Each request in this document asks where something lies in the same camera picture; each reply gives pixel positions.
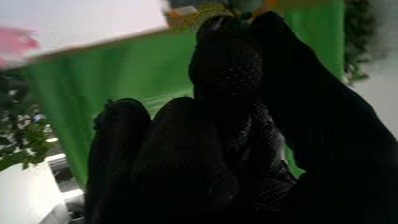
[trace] green leaf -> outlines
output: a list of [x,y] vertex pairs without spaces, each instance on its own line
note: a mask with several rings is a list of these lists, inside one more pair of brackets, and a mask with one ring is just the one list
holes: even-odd
[[6,137],[0,137],[0,145],[9,145],[11,141]]

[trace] dark clothing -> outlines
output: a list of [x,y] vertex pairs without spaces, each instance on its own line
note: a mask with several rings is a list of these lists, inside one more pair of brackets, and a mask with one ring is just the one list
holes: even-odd
[[263,49],[263,101],[306,170],[283,217],[302,223],[396,223],[396,139],[373,108],[276,13],[256,19],[251,36]]
[[396,223],[396,140],[276,13],[199,42],[190,79],[153,122],[133,100],[98,118],[87,223]]

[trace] white wall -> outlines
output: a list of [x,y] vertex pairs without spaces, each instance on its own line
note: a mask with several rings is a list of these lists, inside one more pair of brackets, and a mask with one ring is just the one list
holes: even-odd
[[37,224],[62,195],[48,163],[22,171],[14,165],[0,172],[0,223]]
[[366,66],[372,79],[356,90],[377,110],[384,124],[398,137],[398,4],[396,0],[373,0],[379,20],[372,54]]
[[160,0],[0,0],[0,26],[34,30],[48,52],[167,25]]

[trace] green curtain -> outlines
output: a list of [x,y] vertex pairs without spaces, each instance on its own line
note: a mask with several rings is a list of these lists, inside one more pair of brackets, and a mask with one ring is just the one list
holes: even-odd
[[[286,22],[336,76],[343,69],[343,3],[295,10]],[[71,171],[82,187],[93,118],[109,99],[137,98],[151,114],[164,103],[192,95],[189,62],[194,33],[164,33],[85,51],[69,52],[30,64],[25,70],[52,127],[61,139]],[[292,163],[295,175],[300,170]]]

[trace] pink flower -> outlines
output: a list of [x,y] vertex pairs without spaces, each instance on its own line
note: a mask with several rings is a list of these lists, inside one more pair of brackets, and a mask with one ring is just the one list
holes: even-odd
[[30,30],[0,27],[0,68],[6,66],[7,58],[22,59],[29,50],[39,48],[30,34]]

